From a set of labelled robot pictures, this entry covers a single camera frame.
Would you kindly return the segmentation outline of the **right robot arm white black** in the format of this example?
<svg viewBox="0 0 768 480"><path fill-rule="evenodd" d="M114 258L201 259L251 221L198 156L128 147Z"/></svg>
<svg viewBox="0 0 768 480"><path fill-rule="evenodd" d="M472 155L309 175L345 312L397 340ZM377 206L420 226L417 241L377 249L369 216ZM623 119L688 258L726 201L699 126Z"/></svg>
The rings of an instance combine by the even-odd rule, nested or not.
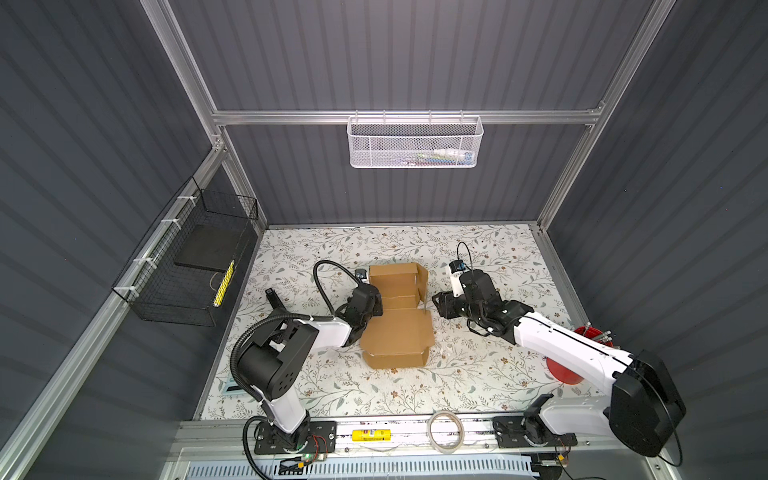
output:
<svg viewBox="0 0 768 480"><path fill-rule="evenodd" d="M465 318L471 332L494 336L565 367L595 387L592 400L540 395L522 414L518 431L547 447L570 434L612 437L645 457L658 456L677 436L686 406L664 362L643 350L632 354L549 320L532 307L504 300L491 277L462 260L446 267L448 291L432 301L441 317Z"/></svg>

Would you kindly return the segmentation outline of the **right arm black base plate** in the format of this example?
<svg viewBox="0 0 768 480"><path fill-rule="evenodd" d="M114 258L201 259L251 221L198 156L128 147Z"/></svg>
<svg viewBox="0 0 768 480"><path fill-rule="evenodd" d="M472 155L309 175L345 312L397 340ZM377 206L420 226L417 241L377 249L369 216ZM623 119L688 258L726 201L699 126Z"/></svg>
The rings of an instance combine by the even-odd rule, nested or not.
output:
<svg viewBox="0 0 768 480"><path fill-rule="evenodd" d="M491 424L500 448L574 447L578 444L575 434L554 434L538 417L501 415L493 417Z"/></svg>

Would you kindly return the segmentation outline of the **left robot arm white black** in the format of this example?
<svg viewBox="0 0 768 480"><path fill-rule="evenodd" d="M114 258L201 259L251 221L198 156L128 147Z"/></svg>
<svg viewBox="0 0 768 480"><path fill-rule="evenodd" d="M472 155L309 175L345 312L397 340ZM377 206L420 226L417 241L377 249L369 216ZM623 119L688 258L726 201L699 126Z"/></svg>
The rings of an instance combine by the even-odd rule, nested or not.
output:
<svg viewBox="0 0 768 480"><path fill-rule="evenodd" d="M260 404L271 425L293 434L308 418L294 383L309 355L359 341L368 322L383 314L383 301L379 290L368 283L359 284L330 316L290 312L272 289L266 297L273 310L238 338L230 354L230 372Z"/></svg>

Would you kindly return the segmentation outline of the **brown cardboard paper box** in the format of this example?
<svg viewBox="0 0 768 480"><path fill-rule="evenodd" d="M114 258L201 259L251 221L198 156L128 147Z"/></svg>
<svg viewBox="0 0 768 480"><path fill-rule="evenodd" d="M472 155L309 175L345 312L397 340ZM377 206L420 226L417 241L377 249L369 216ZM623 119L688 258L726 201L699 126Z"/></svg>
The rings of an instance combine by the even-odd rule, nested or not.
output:
<svg viewBox="0 0 768 480"><path fill-rule="evenodd" d="M372 369L424 367L435 344L428 303L428 271L418 263L373 265L370 284L382 298L360 339L362 358Z"/></svg>

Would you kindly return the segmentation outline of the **black flat pad in basket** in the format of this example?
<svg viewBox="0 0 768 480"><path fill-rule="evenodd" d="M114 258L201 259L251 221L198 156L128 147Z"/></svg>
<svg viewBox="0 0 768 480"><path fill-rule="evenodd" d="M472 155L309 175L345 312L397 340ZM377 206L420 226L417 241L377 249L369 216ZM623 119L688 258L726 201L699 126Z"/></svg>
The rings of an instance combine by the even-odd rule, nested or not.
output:
<svg viewBox="0 0 768 480"><path fill-rule="evenodd" d="M196 225L173 258L175 266L225 273L247 245L244 230Z"/></svg>

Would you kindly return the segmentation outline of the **items in white basket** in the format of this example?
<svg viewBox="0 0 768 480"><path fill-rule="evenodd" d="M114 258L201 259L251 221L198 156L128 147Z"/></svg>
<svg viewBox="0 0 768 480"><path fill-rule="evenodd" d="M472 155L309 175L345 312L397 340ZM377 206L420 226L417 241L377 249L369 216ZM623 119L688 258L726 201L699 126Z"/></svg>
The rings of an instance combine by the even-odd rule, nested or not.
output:
<svg viewBox="0 0 768 480"><path fill-rule="evenodd" d="M406 166L448 166L473 168L476 165L475 152L464 149L435 149L432 151L407 153L398 160Z"/></svg>

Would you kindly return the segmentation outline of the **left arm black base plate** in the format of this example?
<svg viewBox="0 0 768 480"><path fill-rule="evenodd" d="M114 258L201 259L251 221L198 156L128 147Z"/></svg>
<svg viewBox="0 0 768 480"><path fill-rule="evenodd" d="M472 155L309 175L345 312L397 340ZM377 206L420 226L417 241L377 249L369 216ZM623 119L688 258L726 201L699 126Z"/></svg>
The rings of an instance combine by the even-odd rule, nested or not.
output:
<svg viewBox="0 0 768 480"><path fill-rule="evenodd" d="M335 421L305 420L295 432L285 433L262 421L253 434L253 452L257 455L333 453L337 426Z"/></svg>

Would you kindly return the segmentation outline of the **clear tape roll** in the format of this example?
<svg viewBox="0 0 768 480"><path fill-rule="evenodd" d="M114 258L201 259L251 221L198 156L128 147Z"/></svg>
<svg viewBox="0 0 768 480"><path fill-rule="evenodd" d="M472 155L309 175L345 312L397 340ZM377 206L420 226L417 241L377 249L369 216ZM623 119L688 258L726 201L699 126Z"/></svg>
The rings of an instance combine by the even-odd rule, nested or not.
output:
<svg viewBox="0 0 768 480"><path fill-rule="evenodd" d="M465 442L466 430L462 420L453 412L437 411L427 421L430 446L441 454L456 453Z"/></svg>

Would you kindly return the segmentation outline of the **red pencil cup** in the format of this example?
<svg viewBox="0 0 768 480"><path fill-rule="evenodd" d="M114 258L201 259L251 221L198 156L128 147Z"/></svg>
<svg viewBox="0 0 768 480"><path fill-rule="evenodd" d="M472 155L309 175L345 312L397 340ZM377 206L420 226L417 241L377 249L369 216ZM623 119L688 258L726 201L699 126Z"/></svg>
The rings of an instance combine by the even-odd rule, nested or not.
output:
<svg viewBox="0 0 768 480"><path fill-rule="evenodd" d="M573 332L579 336L594 340L601 345L614 347L613 337L610 331L603 332L595 327L592 327L591 325L586 325L574 329ZM576 373L575 371L561 365L560 363L550 358L546 358L546 365L551 375L561 383L568 385L578 385L582 381L586 380L586 377L583 375Z"/></svg>

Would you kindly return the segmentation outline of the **black marker on table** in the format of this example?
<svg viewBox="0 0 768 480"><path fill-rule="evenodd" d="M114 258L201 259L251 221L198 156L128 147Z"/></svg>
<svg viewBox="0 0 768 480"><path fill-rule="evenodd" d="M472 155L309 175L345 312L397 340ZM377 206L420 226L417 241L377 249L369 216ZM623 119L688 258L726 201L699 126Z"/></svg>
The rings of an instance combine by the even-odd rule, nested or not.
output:
<svg viewBox="0 0 768 480"><path fill-rule="evenodd" d="M282 311L285 309L285 306L280 299L279 295L276 293L276 291L272 288L268 288L265 290L266 298L273 310L279 310Z"/></svg>

